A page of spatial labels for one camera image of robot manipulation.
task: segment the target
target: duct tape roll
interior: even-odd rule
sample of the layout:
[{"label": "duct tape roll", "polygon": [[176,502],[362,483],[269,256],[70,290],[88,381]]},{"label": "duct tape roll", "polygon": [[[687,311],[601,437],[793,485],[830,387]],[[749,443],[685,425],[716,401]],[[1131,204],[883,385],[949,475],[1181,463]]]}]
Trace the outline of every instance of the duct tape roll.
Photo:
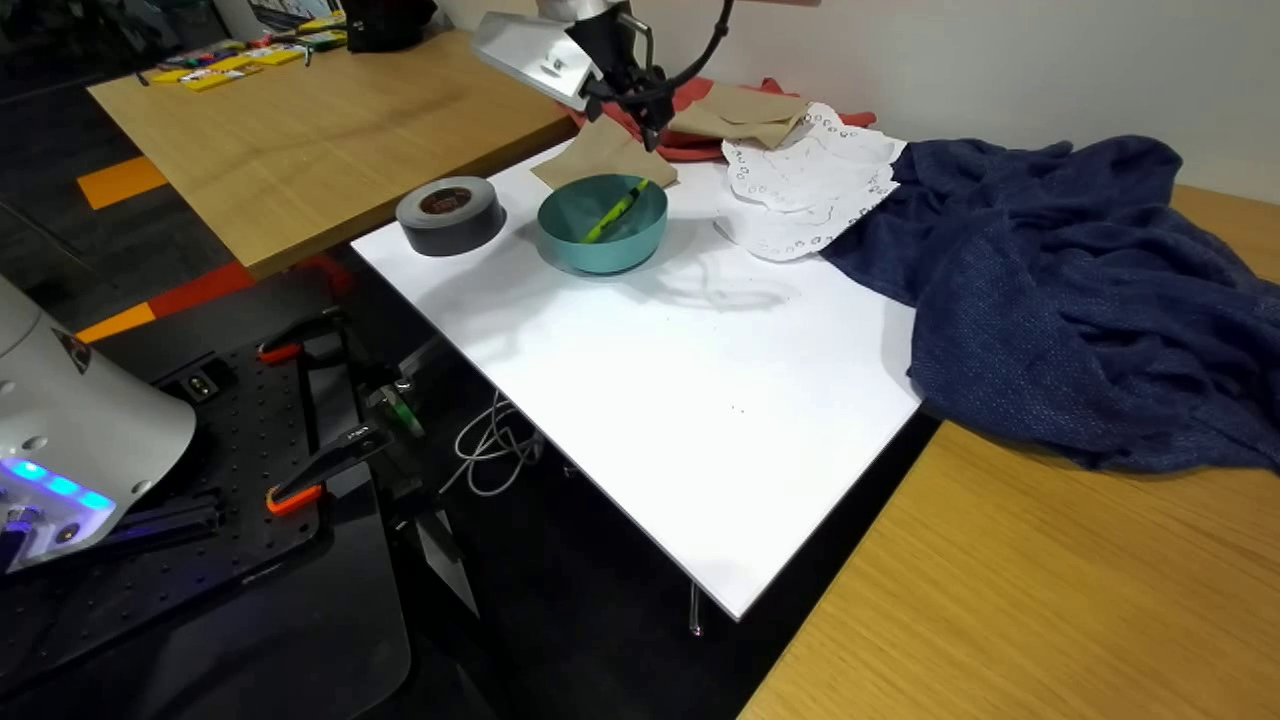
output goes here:
[{"label": "duct tape roll", "polygon": [[497,237],[507,211],[483,178],[429,182],[401,199],[396,219],[413,250],[444,258],[480,247]]}]

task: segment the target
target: teal bowl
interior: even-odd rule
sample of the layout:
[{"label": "teal bowl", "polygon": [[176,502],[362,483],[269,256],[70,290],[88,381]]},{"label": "teal bowl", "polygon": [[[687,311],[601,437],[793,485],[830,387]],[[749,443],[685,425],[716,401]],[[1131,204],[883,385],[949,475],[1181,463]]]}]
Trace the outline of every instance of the teal bowl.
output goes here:
[{"label": "teal bowl", "polygon": [[667,229],[667,193],[649,183],[630,210],[590,245],[581,240],[640,182],[636,176],[591,176],[550,193],[538,209],[538,227],[554,260],[584,273],[621,273],[658,250]]}]

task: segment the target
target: wooden tabletop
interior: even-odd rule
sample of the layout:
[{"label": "wooden tabletop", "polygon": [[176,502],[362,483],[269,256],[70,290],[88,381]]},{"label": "wooden tabletop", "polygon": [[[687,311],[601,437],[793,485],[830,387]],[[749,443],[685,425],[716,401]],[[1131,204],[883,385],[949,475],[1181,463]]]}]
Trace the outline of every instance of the wooden tabletop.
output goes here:
[{"label": "wooden tabletop", "polygon": [[[1280,208],[1174,205],[1280,279]],[[742,717],[1275,717],[1277,518],[1272,473],[1088,473],[946,423]]]},{"label": "wooden tabletop", "polygon": [[488,176],[573,133],[549,99],[489,68],[470,35],[401,53],[317,54],[221,87],[90,88],[256,277],[385,224],[429,181]]}]

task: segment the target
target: blue led light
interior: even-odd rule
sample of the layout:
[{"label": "blue led light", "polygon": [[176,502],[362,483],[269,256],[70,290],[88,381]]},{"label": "blue led light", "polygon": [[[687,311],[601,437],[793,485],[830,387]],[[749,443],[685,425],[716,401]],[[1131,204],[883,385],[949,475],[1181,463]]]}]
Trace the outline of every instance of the blue led light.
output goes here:
[{"label": "blue led light", "polygon": [[106,510],[115,503],[93,491],[84,491],[84,495],[81,496],[81,505],[88,507],[90,510]]},{"label": "blue led light", "polygon": [[61,475],[54,475],[49,483],[46,483],[49,489],[56,492],[58,495],[74,495],[79,489],[79,486],[68,480]]},{"label": "blue led light", "polygon": [[49,474],[49,470],[36,465],[31,460],[23,460],[20,457],[5,457],[4,466],[24,480],[38,480]]}]

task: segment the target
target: navy blue blanket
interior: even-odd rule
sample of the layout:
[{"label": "navy blue blanket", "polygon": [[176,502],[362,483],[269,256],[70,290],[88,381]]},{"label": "navy blue blanket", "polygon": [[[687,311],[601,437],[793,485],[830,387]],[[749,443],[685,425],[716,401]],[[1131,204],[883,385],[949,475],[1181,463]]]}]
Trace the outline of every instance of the navy blue blanket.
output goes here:
[{"label": "navy blue blanket", "polygon": [[1085,468],[1280,470],[1280,288],[1169,208],[1180,165],[1143,137],[911,143],[823,255],[916,307],[948,419]]}]

